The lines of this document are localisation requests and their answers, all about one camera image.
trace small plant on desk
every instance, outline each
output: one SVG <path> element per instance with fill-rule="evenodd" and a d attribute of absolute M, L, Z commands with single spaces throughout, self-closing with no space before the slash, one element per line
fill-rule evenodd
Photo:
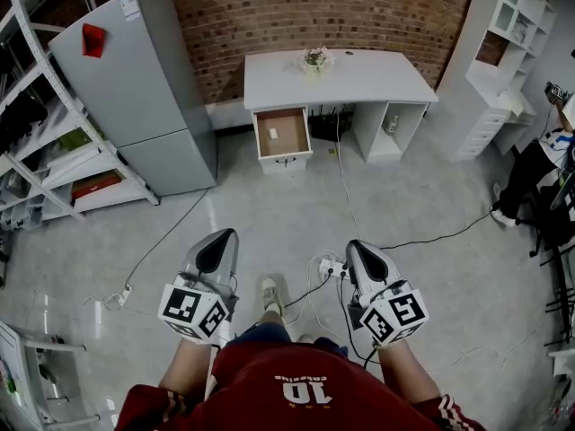
<path fill-rule="evenodd" d="M 320 77 L 332 68 L 333 61 L 333 54 L 326 47 L 320 47 L 306 49 L 296 63 L 306 74 Z"/>

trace concrete floor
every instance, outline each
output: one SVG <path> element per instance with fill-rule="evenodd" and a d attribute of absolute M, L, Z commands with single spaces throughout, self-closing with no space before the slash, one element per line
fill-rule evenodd
<path fill-rule="evenodd" d="M 402 162 L 386 166 L 366 165 L 353 136 L 344 136 L 346 182 L 363 239 L 384 246 L 456 232 L 487 212 L 494 181 L 505 185 L 511 161 L 496 149 L 475 162 L 447 163 L 427 132 L 422 125 Z M 132 385 L 160 380 L 178 338 L 156 319 L 157 305 L 187 249 L 204 235 L 225 227 L 239 233 L 237 333 L 261 313 L 263 276 L 282 275 L 289 302 L 305 291 L 305 266 L 316 252 L 343 254 L 356 230 L 340 168 L 328 152 L 332 145 L 313 147 L 305 172 L 264 176 L 253 133 L 221 138 L 218 187 L 143 262 L 126 308 L 117 312 L 98 314 L 94 302 L 82 302 L 120 292 L 137 261 L 202 192 L 165 198 L 159 207 L 137 202 L 99 210 L 86 224 L 60 219 L 18 235 L 0 318 L 87 346 L 85 355 L 64 363 L 77 378 L 67 374 L 63 385 L 68 395 L 81 392 L 85 412 L 102 415 L 92 429 L 111 429 L 110 408 L 121 408 Z M 390 253 L 431 315 L 411 338 L 414 352 L 441 390 L 491 430 L 536 426 L 534 407 L 544 403 L 552 381 L 543 346 L 553 338 L 553 320 L 544 314 L 551 271 L 528 258 L 532 241 L 526 228 L 505 231 L 487 218 L 456 238 Z M 345 294 L 351 295 L 348 283 Z M 322 323 L 347 337 L 335 289 L 314 293 L 313 301 Z M 309 305 L 290 329 L 295 338 L 325 334 Z M 354 338 L 365 356 L 367 338 Z M 370 370 L 378 374 L 376 366 Z"/>

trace metal shelf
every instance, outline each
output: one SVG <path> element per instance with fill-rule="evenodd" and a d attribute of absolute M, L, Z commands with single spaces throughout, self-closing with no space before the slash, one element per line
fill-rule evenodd
<path fill-rule="evenodd" d="M 116 148 L 110 142 L 105 142 L 98 134 L 86 117 L 84 105 L 77 98 L 73 98 L 49 63 L 49 54 L 42 49 L 27 12 L 31 6 L 41 4 L 44 1 L 11 0 L 11 9 L 0 21 L 0 36 L 6 36 L 11 23 L 17 23 L 36 61 L 36 64 L 18 80 L 18 83 L 0 101 L 0 113 L 40 75 L 46 77 L 57 96 L 48 106 L 49 117 L 46 123 L 41 126 L 39 124 L 34 125 L 31 135 L 25 137 L 16 146 L 14 153 L 7 152 L 0 155 L 0 175 L 14 169 L 31 184 L 28 198 L 40 194 L 46 197 L 46 205 L 53 207 L 53 209 L 49 209 L 49 212 L 43 216 L 43 220 L 66 215 L 84 220 L 84 216 L 80 212 L 136 199 L 148 199 L 154 205 L 159 204 L 157 197 L 147 188 L 144 181 L 119 159 Z M 69 155 L 68 157 L 71 159 L 67 159 L 65 156 L 60 158 L 57 162 L 57 168 L 53 166 L 50 170 L 52 175 L 57 170 L 57 177 L 50 178 L 48 176 L 45 180 L 41 180 L 38 173 L 31 172 L 23 164 L 22 160 L 27 156 L 76 128 L 81 128 L 92 140 L 89 145 L 97 148 L 96 154 L 85 159 L 80 159 L 78 156 L 76 159 L 76 155 L 82 153 L 78 152 Z M 71 206 L 71 199 L 68 195 L 62 196 L 71 190 L 73 181 L 110 170 L 119 172 L 124 180 L 119 184 L 79 198 L 74 207 Z M 15 200 L 11 206 L 22 201 L 24 199 Z M 0 210 L 8 207 L 10 206 L 1 206 Z"/>

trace power outlet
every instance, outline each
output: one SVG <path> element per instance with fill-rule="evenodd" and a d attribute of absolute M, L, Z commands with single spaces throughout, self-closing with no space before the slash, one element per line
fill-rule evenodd
<path fill-rule="evenodd" d="M 330 268 L 333 269 L 333 277 L 349 279 L 349 271 L 347 268 L 344 268 L 343 265 L 343 262 L 339 262 L 337 260 L 322 259 L 320 262 L 320 277 L 322 278 L 322 281 L 325 281 L 330 275 Z"/>

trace striped sleeve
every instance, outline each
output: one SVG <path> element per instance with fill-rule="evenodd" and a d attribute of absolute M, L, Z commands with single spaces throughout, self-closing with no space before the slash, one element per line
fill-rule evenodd
<path fill-rule="evenodd" d="M 119 414 L 116 431 L 155 431 L 167 429 L 172 418 L 191 412 L 183 396 L 163 388 L 139 384 L 128 393 Z"/>
<path fill-rule="evenodd" d="M 485 431 L 476 421 L 466 417 L 453 398 L 449 395 L 426 400 L 413 407 L 423 416 L 433 421 L 440 429 L 446 431 Z"/>

